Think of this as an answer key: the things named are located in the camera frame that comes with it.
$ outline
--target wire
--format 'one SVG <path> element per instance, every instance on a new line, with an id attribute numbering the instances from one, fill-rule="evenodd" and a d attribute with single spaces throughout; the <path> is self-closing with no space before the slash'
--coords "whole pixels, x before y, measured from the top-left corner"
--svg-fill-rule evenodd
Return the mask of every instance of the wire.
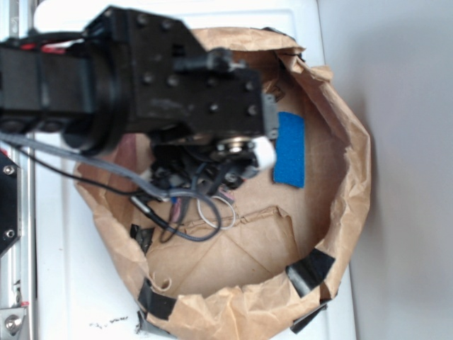
<path id="1" fill-rule="evenodd" d="M 20 145 L 24 147 L 29 147 L 31 149 L 36 149 L 38 151 L 44 152 L 46 154 L 53 154 L 54 156 L 58 156 L 65 159 L 72 159 L 76 162 L 104 169 L 106 171 L 111 172 L 112 174 L 124 177 L 130 180 L 131 182 L 137 184 L 139 188 L 141 188 L 145 193 L 149 194 L 152 197 L 161 200 L 168 200 L 171 197 L 169 191 L 165 191 L 160 188 L 157 188 L 156 186 L 153 186 L 151 183 L 140 177 L 140 175 L 136 174 L 133 171 L 130 171 L 129 169 L 123 168 L 122 166 L 119 166 L 117 164 L 113 164 L 108 161 L 103 161 L 102 159 L 86 157 L 82 154 L 78 154 L 76 152 L 72 152 L 69 150 L 61 149 L 59 147 L 54 147 L 52 145 L 41 143 L 38 142 L 37 140 L 32 140 L 22 135 L 0 132 L 0 140 L 3 140 L 4 142 L 9 143 L 10 145 L 15 146 Z M 190 191 L 186 192 L 186 195 L 190 197 L 201 196 L 198 193 L 192 193 Z"/>
<path id="2" fill-rule="evenodd" d="M 29 159 L 31 159 L 33 162 L 39 164 L 40 166 L 43 166 L 43 167 L 49 169 L 50 171 L 56 172 L 57 174 L 60 174 L 60 175 L 62 175 L 64 177 L 68 177 L 70 179 L 74 179 L 74 180 L 79 181 L 79 182 L 83 182 L 83 183 L 86 183 L 86 184 L 89 184 L 89 185 L 92 185 L 92 186 L 97 186 L 99 188 L 103 188 L 105 190 L 108 190 L 108 191 L 111 191 L 113 193 L 116 193 L 117 195 L 133 196 L 133 195 L 137 195 L 137 194 L 142 192 L 142 191 L 121 191 L 119 189 L 113 188 L 112 186 L 108 186 L 107 184 L 94 181 L 93 179 L 84 178 L 84 177 L 80 177 L 80 176 L 75 176 L 75 175 L 70 174 L 68 172 L 62 171 L 61 169 L 55 168 L 54 166 L 52 166 L 52 165 L 50 165 L 50 164 L 48 164 L 48 163 L 46 163 L 46 162 L 34 157 L 34 156 L 32 156 L 31 154 L 23 151 L 22 149 L 20 149 L 18 147 L 14 147 L 14 149 L 16 149 L 18 152 L 20 152 L 24 156 L 28 157 Z"/>
<path id="3" fill-rule="evenodd" d="M 185 191 L 180 191 L 180 190 L 181 189 L 175 189 L 175 193 L 182 194 L 182 195 L 180 195 L 181 197 L 188 197 L 188 196 L 185 195 Z M 219 210 L 217 209 L 215 204 L 207 196 L 202 195 L 202 197 L 203 197 L 203 200 L 206 202 L 206 204 L 208 204 L 209 207 L 212 209 L 212 212 L 214 213 L 215 217 L 217 218 L 217 222 L 218 222 L 217 223 L 217 227 L 211 233 L 209 233 L 208 235 L 205 235 L 203 237 L 191 236 L 189 234 L 186 234 L 184 232 L 180 232 L 179 230 L 171 227 L 166 221 L 164 221 L 160 216 L 158 216 L 154 212 L 154 210 L 152 210 L 148 205 L 144 204 L 137 196 L 132 196 L 130 198 L 130 200 L 132 201 L 132 203 L 134 203 L 134 205 L 140 211 L 142 211 L 142 213 L 145 216 L 147 216 L 150 220 L 155 222 L 163 230 L 170 231 L 170 232 L 178 235 L 179 237 L 182 237 L 184 239 L 188 239 L 190 241 L 203 242 L 203 241 L 207 241 L 208 239 L 213 238 L 221 230 L 221 228 L 222 228 L 222 218 L 220 217 Z"/>
<path id="4" fill-rule="evenodd" d="M 197 198 L 205 202 L 211 209 L 212 212 L 215 214 L 217 218 L 217 228 L 214 229 L 213 232 L 210 234 L 203 236 L 203 237 L 193 237 L 183 232 L 180 232 L 174 228 L 172 228 L 166 221 L 162 220 L 150 207 L 143 204 L 135 195 L 131 196 L 131 201 L 151 220 L 155 221 L 155 223 L 162 227 L 164 230 L 169 230 L 174 232 L 180 237 L 185 239 L 189 239 L 190 241 L 194 242 L 202 242 L 212 238 L 216 233 L 220 231 L 222 228 L 222 221 L 220 217 L 220 213 L 215 206 L 215 204 L 211 201 L 209 197 L 199 193 L 193 189 L 187 188 L 173 188 L 170 190 L 162 190 L 157 188 L 156 186 L 152 185 L 151 183 L 145 181 L 140 175 L 136 174 L 129 169 L 126 169 L 122 166 L 119 166 L 114 163 L 110 163 L 108 161 L 103 161 L 102 159 L 97 158 L 89 158 L 82 154 L 78 154 L 76 152 L 71 152 L 69 150 L 61 149 L 58 147 L 54 147 L 52 145 L 48 145 L 45 143 L 38 142 L 37 140 L 32 140 L 30 138 L 24 137 L 22 135 L 17 134 L 8 134 L 4 132 L 0 132 L 0 140 L 14 146 L 25 146 L 31 149 L 36 149 L 38 151 L 53 154 L 54 156 L 58 156 L 65 159 L 72 159 L 76 162 L 88 164 L 99 169 L 103 169 L 106 171 L 111 172 L 112 174 L 116 174 L 118 176 L 124 177 L 131 182 L 135 183 L 139 188 L 141 188 L 145 193 L 150 195 L 151 197 L 155 197 L 161 200 L 168 200 L 170 198 L 177 198 L 177 197 L 189 197 L 189 198 Z"/>
<path id="5" fill-rule="evenodd" d="M 236 223 L 236 211 L 234 210 L 233 205 L 232 205 L 230 202 L 228 202 L 226 199 L 224 199 L 223 197 L 220 197 L 220 196 L 212 196 L 212 198 L 216 198 L 217 200 L 222 201 L 223 203 L 225 203 L 226 205 L 228 205 L 229 208 L 231 209 L 231 211 L 233 212 L 233 220 L 231 221 L 231 223 L 230 223 L 229 225 L 227 225 L 226 227 L 222 227 L 222 228 L 221 228 L 222 230 L 231 229 L 231 228 L 234 226 L 234 223 Z M 217 226 L 216 226 L 214 223 L 212 223 L 211 221 L 209 221 L 209 220 L 203 215 L 203 212 L 201 211 L 200 200 L 197 200 L 197 210 L 198 210 L 198 215 L 200 215 L 200 217 L 202 218 L 202 220 L 205 221 L 207 225 L 209 225 L 210 227 L 213 227 L 213 228 L 217 228 Z"/>
<path id="6" fill-rule="evenodd" d="M 175 232 L 170 232 L 170 236 L 168 236 L 166 239 L 164 239 L 165 232 L 168 231 L 167 229 L 165 229 L 159 237 L 159 241 L 161 243 L 167 243 L 168 241 L 173 239 L 173 236 L 176 235 L 176 232 L 180 229 L 181 225 L 183 225 L 184 217 L 187 215 L 187 211 L 189 208 L 190 199 L 187 197 L 184 197 L 184 198 L 180 198 L 180 201 L 181 201 L 180 214 L 178 216 L 178 221 L 177 221 L 177 225 L 175 228 Z"/>

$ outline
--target brown paper bag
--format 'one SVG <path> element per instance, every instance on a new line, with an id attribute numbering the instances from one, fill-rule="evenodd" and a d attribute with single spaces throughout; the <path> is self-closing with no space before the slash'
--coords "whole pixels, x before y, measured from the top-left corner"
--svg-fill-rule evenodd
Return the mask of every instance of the brown paper bag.
<path id="1" fill-rule="evenodd" d="M 239 216 L 233 228 L 208 242 L 174 237 L 166 244 L 156 228 L 146 256 L 130 226 L 152 222 L 125 197 L 82 183 L 78 190 L 148 322 L 180 339 L 269 339 L 337 294 L 369 209 L 369 135 L 332 87 L 329 68 L 308 67 L 291 38 L 240 28 L 194 33 L 207 50 L 234 50 L 261 72 L 280 111 L 304 118 L 305 187 L 274 183 L 266 171 L 232 193 Z M 152 161 L 149 142 L 125 136 L 110 160 L 142 172 Z M 134 189 L 89 166 L 77 171 Z M 153 208 L 164 217 L 170 210 L 165 203 Z M 231 211 L 221 213 L 228 224 Z M 211 229 L 192 206 L 183 231 L 201 236 Z"/>

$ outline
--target black tape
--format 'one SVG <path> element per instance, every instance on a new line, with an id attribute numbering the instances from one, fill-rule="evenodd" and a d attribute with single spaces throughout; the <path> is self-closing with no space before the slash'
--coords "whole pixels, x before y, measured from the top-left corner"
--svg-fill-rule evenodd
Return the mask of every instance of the black tape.
<path id="1" fill-rule="evenodd" d="M 333 262 L 333 257 L 315 248 L 304 259 L 286 267 L 286 274 L 302 298 L 326 279 Z"/>
<path id="2" fill-rule="evenodd" d="M 142 251 L 146 254 L 149 247 L 151 246 L 153 239 L 154 228 L 143 229 L 139 225 L 131 225 L 129 235 L 131 238 L 135 239 L 137 243 L 142 248 Z"/>
<path id="3" fill-rule="evenodd" d="M 151 322 L 147 321 L 147 315 L 143 313 L 143 311 L 138 311 L 137 314 L 139 315 L 139 330 L 143 332 L 152 333 L 155 335 L 165 336 L 170 339 L 177 339 L 176 336 L 171 335 L 167 331 L 164 331 L 157 326 L 154 326 Z"/>
<path id="4" fill-rule="evenodd" d="M 323 310 L 327 309 L 327 302 L 330 300 L 323 300 L 321 301 L 321 305 L 316 308 L 313 312 L 310 312 L 307 315 L 297 319 L 294 321 L 293 325 L 289 328 L 292 330 L 293 333 L 298 334 L 301 330 L 303 330 L 313 319 Z"/>
<path id="5" fill-rule="evenodd" d="M 168 320 L 176 304 L 176 299 L 153 292 L 151 282 L 145 278 L 138 302 L 150 314 Z"/>

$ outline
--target bolt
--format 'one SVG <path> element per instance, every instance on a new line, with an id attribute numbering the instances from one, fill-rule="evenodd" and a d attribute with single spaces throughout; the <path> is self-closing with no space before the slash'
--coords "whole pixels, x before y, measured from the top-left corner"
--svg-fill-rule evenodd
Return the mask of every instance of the bolt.
<path id="1" fill-rule="evenodd" d="M 142 76 L 143 84 L 150 85 L 150 83 L 152 83 L 153 80 L 154 80 L 154 76 L 151 74 L 151 72 L 143 73 L 143 76 Z"/>
<path id="2" fill-rule="evenodd" d="M 22 320 L 17 315 L 10 315 L 5 320 L 5 327 L 11 335 L 15 335 L 21 328 Z"/>
<path id="3" fill-rule="evenodd" d="M 177 87 L 177 85 L 179 85 L 179 78 L 178 78 L 178 76 L 176 76 L 175 74 L 170 75 L 170 76 L 167 78 L 167 85 L 169 85 L 169 86 L 171 86 L 171 87 Z"/>
<path id="4" fill-rule="evenodd" d="M 210 113 L 216 113 L 219 110 L 219 104 L 212 103 L 210 105 Z"/>
<path id="5" fill-rule="evenodd" d="M 247 113 L 248 115 L 253 117 L 254 115 L 258 114 L 258 108 L 256 107 L 256 105 L 250 105 L 247 109 Z"/>
<path id="6" fill-rule="evenodd" d="M 12 239 L 14 237 L 14 235 L 16 235 L 16 233 L 12 229 L 5 231 L 5 236 L 9 239 Z"/>
<path id="7" fill-rule="evenodd" d="M 161 23 L 162 30 L 167 31 L 167 30 L 172 29 L 174 23 L 175 22 L 171 19 L 166 19 L 166 20 L 162 21 L 162 23 Z"/>
<path id="8" fill-rule="evenodd" d="M 253 83 L 251 81 L 246 82 L 246 90 L 253 91 Z"/>
<path id="9" fill-rule="evenodd" d="M 160 62 L 161 60 L 162 60 L 162 55 L 160 55 L 159 53 L 157 53 L 156 55 L 154 55 L 152 57 L 153 62 Z"/>
<path id="10" fill-rule="evenodd" d="M 4 168 L 3 168 L 3 173 L 5 175 L 14 175 L 14 173 L 16 172 L 16 169 L 14 168 L 14 166 L 12 165 L 6 165 Z"/>
<path id="11" fill-rule="evenodd" d="M 234 183 L 234 182 L 236 182 L 237 179 L 238 179 L 238 176 L 231 172 L 229 172 L 225 175 L 225 181 L 227 181 L 228 183 Z"/>
<path id="12" fill-rule="evenodd" d="M 209 78 L 207 80 L 207 85 L 209 87 L 214 87 L 214 86 L 218 85 L 218 83 L 219 83 L 219 81 L 216 78 Z"/>
<path id="13" fill-rule="evenodd" d="M 144 26 L 148 25 L 148 23 L 149 23 L 149 18 L 146 14 L 140 13 L 137 16 L 137 25 L 138 26 L 144 27 Z"/>

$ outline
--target black metal bracket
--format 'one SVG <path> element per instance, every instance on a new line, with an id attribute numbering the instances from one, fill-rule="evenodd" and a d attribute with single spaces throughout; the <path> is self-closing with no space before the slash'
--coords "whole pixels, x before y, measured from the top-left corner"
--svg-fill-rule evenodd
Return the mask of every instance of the black metal bracket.
<path id="1" fill-rule="evenodd" d="M 18 166 L 0 151 L 0 257 L 19 239 Z"/>

